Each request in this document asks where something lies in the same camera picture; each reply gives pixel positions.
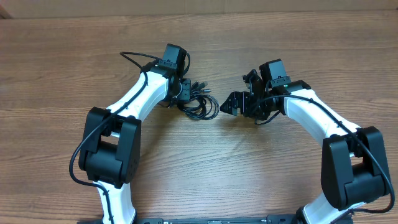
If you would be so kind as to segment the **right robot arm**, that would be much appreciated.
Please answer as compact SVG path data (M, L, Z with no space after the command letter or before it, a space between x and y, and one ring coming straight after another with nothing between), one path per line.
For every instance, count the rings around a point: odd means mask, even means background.
M295 214L268 215L264 223L352 223L355 213L387 213L395 204L383 136L333 111L303 80L293 82L280 59L243 76L220 110L256 125L282 114L300 124L322 148L321 194Z

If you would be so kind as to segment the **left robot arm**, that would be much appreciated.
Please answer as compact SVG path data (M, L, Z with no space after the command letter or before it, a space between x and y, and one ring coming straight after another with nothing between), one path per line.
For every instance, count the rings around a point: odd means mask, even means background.
M134 223L130 183L139 165L142 122L157 103L182 94L189 58L182 47L167 44L162 58L139 68L136 84L120 100L88 112L69 171L75 182L97 188L103 208L98 223ZM75 177L74 161L88 181Z

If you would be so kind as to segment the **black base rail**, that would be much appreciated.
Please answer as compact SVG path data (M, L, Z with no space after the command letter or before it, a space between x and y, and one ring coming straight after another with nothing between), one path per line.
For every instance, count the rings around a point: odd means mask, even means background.
M304 218L296 215L268 215L262 218L135 218L132 224L304 224Z

